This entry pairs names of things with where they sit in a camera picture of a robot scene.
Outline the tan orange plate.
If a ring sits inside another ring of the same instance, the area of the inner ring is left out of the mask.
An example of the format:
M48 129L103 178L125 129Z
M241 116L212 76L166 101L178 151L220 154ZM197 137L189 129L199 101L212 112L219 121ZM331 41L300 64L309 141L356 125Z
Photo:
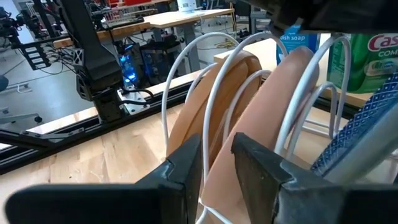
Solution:
M167 154L171 154L180 147L190 136L203 132L203 120L208 97L215 78L225 63L225 59L216 63L206 72L199 84L190 94L183 105L180 114L171 130L167 145ZM250 52L241 51L235 56L232 64L217 91L215 103L211 112L209 128L209 165L214 163L223 145L223 126L228 108L243 82L254 72L261 69L259 59ZM232 128L256 94L261 85L261 78L255 78L243 91L234 108L230 122Z

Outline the office chair base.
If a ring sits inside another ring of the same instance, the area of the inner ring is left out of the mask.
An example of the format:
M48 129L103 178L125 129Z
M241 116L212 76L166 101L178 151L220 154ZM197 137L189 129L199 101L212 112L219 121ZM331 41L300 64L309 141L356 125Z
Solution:
M31 92L32 89L29 87L29 84L16 84L13 86L9 85L9 79L6 78L4 75L0 75L0 93L9 90L16 90L18 93L28 93ZM42 117L38 113L27 113L27 114L17 114L11 115L9 113L9 107L1 107L0 106L0 124L6 123L15 123L18 120L26 119L26 118L33 118L36 123L42 122Z

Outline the black aluminium table rail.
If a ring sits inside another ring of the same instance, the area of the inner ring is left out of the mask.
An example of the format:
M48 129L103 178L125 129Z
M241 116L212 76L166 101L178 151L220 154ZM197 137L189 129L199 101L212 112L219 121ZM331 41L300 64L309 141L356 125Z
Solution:
M93 97L96 115L43 134L0 128L0 175L161 112L165 89L165 83L148 88L143 109L135 112L121 108L115 87L98 91Z

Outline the cream plate with blue pattern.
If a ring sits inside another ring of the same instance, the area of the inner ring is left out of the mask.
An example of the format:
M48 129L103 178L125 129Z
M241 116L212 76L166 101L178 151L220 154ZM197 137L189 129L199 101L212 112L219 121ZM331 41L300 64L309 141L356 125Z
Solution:
M310 170L330 182L362 178L398 149L398 72L350 119Z

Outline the computer with blue lights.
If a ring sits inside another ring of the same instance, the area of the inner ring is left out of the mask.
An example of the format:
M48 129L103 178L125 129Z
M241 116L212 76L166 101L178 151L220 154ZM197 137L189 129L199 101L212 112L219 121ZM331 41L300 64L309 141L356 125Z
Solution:
M147 88L165 82L180 52L181 43L178 41L126 44L119 50L124 85Z

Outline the green detergent container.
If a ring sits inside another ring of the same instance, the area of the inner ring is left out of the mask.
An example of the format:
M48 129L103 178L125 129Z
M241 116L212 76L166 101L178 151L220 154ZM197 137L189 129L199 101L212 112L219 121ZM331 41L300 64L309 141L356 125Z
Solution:
M349 93L375 92L398 70L398 33L345 34L351 44ZM345 51L341 42L329 52L326 79L338 88L343 84Z

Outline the white box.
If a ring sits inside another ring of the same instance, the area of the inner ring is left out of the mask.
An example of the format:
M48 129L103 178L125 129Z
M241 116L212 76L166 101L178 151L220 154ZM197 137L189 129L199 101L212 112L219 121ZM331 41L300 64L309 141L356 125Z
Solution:
M191 13L196 10L196 0L177 0L178 10L180 12Z

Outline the blue dish soap pouch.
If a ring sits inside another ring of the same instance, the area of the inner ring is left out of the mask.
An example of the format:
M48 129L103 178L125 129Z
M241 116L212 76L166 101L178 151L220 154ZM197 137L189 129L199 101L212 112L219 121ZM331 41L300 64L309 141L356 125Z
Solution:
M300 46L308 47L315 53L320 45L320 34L300 34L300 25L289 27L279 39L288 53Z

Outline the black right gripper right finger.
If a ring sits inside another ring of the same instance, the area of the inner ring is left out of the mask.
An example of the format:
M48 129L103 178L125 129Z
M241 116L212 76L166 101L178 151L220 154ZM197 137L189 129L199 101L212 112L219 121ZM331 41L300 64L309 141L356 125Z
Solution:
M398 185L332 184L244 133L231 152L251 224L398 224Z

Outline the pink plate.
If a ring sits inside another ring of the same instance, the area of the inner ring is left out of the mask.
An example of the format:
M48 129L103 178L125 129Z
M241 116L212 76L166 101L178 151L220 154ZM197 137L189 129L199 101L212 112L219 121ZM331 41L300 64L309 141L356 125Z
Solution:
M250 224L231 153L234 135L242 132L273 151L287 107L312 57L313 52L301 46L281 61L243 111L210 168L201 201L234 224Z

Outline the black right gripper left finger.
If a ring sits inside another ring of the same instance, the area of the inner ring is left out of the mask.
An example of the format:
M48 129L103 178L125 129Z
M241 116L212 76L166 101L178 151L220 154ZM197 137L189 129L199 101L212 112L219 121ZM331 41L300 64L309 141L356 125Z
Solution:
M10 224L195 224L201 137L194 134L134 184L34 185L5 205Z

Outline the black robot station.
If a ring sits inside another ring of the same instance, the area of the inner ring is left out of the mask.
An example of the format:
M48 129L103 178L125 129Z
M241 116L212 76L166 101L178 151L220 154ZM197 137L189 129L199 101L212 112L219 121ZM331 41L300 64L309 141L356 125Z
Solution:
M23 44L19 39L22 26L30 29L39 41ZM47 34L40 30L39 18L36 15L31 16L28 11L22 10L15 18L12 18L11 13L0 6L0 37L4 39L0 47L19 50L33 70L51 66L50 59L42 47L46 36Z

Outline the wooden desk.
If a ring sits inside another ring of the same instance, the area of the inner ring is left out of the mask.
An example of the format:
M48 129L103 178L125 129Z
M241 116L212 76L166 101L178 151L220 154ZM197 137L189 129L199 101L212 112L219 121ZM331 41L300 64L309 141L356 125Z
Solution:
M179 27L183 29L183 38L188 45L195 37L194 22L201 19L208 19L216 16L232 14L234 9L209 9L185 13L180 11L169 11L160 14L154 14L144 17L144 21L150 24L154 29L154 37L156 41L161 38L160 30L170 27Z

